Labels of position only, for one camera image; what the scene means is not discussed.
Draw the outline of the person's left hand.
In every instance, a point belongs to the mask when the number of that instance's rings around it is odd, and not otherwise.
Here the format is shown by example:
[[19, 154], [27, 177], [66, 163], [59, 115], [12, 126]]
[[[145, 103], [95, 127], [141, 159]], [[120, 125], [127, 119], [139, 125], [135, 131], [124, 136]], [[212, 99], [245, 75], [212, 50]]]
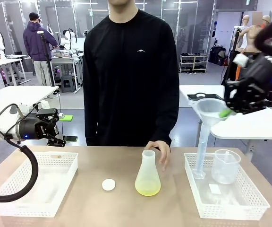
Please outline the person's left hand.
[[161, 157], [159, 162], [163, 165], [162, 170], [165, 171], [168, 163], [170, 162], [170, 147], [169, 145], [161, 140], [157, 141], [149, 141], [145, 147], [145, 150], [149, 150], [151, 148], [158, 148], [161, 152]]

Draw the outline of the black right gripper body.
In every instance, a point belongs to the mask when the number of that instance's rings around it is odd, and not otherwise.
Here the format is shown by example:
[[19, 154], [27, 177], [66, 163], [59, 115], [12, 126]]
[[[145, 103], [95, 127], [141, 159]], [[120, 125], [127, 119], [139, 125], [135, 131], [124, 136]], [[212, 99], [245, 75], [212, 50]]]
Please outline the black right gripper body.
[[260, 54], [247, 68], [244, 78], [260, 93], [272, 91], [272, 56]]

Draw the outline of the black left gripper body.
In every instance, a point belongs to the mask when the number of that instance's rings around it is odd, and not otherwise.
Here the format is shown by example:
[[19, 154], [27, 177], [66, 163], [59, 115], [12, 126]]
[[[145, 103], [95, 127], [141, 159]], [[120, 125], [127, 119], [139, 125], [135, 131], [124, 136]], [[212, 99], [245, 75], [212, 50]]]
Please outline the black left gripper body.
[[19, 140], [40, 140], [47, 139], [47, 122], [38, 118], [26, 118], [17, 124], [17, 139]]

